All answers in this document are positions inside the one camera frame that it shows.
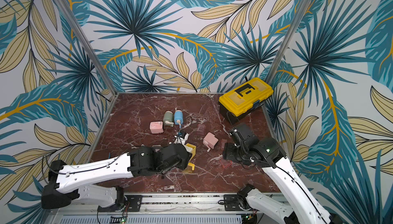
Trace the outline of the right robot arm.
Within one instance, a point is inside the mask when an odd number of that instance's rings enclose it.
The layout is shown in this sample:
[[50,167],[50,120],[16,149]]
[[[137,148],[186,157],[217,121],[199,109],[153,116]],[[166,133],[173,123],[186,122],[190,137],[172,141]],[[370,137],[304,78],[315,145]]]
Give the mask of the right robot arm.
[[224,201],[244,211],[256,210],[279,224],[341,224],[337,214],[326,210],[295,172],[284,149],[274,138],[260,140],[244,123],[229,132],[233,142],[226,143],[225,160],[250,169],[260,167],[278,186],[287,204],[263,194],[251,184],[237,192],[235,200]]

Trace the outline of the green pencil sharpener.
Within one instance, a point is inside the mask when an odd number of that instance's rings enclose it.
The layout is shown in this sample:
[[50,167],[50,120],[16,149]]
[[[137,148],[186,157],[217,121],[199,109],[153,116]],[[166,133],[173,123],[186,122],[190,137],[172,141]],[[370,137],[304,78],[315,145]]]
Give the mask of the green pencil sharpener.
[[174,126],[174,114],[171,111],[166,111],[163,117],[164,126]]

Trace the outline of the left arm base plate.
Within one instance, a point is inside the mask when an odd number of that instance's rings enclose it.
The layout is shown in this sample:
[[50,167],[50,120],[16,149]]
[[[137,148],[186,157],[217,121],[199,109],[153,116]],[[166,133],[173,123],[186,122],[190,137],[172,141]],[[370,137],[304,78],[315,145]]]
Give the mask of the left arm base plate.
[[139,212],[142,204],[142,195],[125,195],[123,200],[116,200],[109,207],[99,206],[97,212]]

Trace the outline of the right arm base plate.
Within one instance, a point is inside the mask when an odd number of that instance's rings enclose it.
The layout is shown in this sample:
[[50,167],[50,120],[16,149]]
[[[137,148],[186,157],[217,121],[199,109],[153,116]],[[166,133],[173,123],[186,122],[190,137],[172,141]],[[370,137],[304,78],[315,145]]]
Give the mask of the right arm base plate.
[[224,194],[219,203],[224,206],[225,211],[258,211],[251,208],[246,200],[237,194]]

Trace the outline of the blue pencil sharpener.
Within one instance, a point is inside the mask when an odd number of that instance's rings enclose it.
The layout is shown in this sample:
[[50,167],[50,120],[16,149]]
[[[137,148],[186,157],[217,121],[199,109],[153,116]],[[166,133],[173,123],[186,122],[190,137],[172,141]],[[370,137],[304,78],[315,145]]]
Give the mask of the blue pencil sharpener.
[[184,122],[183,112],[181,110],[176,110],[174,114],[174,124],[178,125],[179,128],[182,128]]

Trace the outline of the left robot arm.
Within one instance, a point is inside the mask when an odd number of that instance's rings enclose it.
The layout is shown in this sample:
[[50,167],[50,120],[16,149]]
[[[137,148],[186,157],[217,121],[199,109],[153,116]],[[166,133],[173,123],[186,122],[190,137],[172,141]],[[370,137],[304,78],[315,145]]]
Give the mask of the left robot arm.
[[165,175],[172,168],[187,168],[192,153],[182,144],[166,147],[137,147],[118,157],[82,165],[62,160],[49,165],[48,184],[41,205],[45,210],[59,209],[73,202],[98,204],[108,209],[125,203],[121,187],[100,187],[99,183],[139,176]]

